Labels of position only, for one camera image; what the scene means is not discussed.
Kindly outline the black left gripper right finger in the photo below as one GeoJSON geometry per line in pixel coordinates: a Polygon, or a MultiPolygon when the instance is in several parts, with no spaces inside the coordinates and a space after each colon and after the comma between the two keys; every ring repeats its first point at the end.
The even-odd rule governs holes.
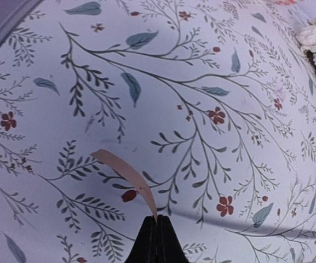
{"type": "Polygon", "coordinates": [[[157,262],[188,263],[170,218],[158,215],[157,220],[157,262]]]}

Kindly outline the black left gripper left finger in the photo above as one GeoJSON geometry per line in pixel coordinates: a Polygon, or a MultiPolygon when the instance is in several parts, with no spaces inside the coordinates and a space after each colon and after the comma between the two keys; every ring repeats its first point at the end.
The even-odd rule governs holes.
{"type": "Polygon", "coordinates": [[[143,220],[126,263],[156,263],[157,224],[153,216],[143,220]]]}

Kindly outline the beige raffia ribbon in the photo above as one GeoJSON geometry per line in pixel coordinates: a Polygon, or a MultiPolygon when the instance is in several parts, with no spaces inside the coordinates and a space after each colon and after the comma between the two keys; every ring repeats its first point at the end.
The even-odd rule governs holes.
{"type": "Polygon", "coordinates": [[[90,155],[97,161],[102,162],[103,164],[112,168],[134,187],[134,189],[142,196],[150,208],[153,218],[157,223],[158,212],[156,202],[154,200],[153,193],[145,179],[130,164],[108,150],[99,149],[90,155]]]}

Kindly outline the red patterned ceramic bowl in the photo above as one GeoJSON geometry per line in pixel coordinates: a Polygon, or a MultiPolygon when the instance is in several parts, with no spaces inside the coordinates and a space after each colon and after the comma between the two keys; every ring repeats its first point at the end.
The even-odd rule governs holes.
{"type": "Polygon", "coordinates": [[[294,5],[294,4],[297,4],[299,1],[297,1],[297,0],[275,0],[273,2],[275,4],[278,4],[278,5],[294,5]]]}

